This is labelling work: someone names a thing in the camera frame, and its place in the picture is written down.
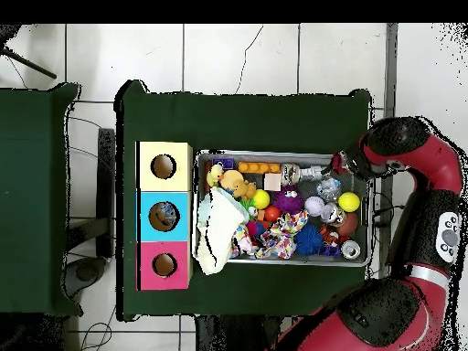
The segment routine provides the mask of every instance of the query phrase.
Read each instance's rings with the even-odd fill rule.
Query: shape sorter box
[[[169,202],[176,210],[177,222],[172,229],[162,231],[155,229],[150,222],[150,211],[157,204]],[[190,224],[192,214],[191,193],[170,192],[141,192],[140,193],[140,220],[138,214],[136,221],[140,227],[141,242],[177,242],[190,240]]]
[[[188,242],[142,242],[140,244],[140,276],[138,291],[184,290],[188,288],[193,267]],[[156,273],[155,261],[170,255],[175,269],[169,276]]]
[[[137,142],[137,146],[140,155],[139,187],[142,191],[192,191],[193,151],[189,144]],[[163,178],[157,177],[154,169],[157,169],[158,162],[160,168],[170,168],[171,173],[162,174]]]

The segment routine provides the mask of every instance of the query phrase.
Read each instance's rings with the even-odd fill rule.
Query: yellow box
[[[139,146],[142,191],[192,190],[193,151],[189,144],[140,142]]]

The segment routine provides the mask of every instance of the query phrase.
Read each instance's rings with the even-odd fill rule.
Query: pink box
[[[140,291],[185,290],[192,276],[189,243],[142,242],[141,243]],[[160,254],[174,258],[176,267],[169,276],[160,276],[154,271],[154,259]]]

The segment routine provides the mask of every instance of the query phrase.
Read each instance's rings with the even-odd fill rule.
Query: green ball
[[[353,211],[356,211],[359,208],[359,204],[359,197],[355,193],[344,193],[338,199],[338,205],[346,213],[352,213]]]

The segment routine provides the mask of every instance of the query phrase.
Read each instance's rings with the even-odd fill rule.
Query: dark green tablecloth
[[[64,123],[78,91],[0,90],[0,312],[81,314],[61,285]]]
[[[118,301],[124,314],[308,314],[363,268],[227,264],[206,276],[195,265],[188,290],[137,292],[135,287],[135,141],[187,142],[194,150],[231,149],[331,154],[367,130],[370,96],[207,96],[150,94],[129,81],[116,96],[118,152],[124,153],[123,259],[118,257]]]

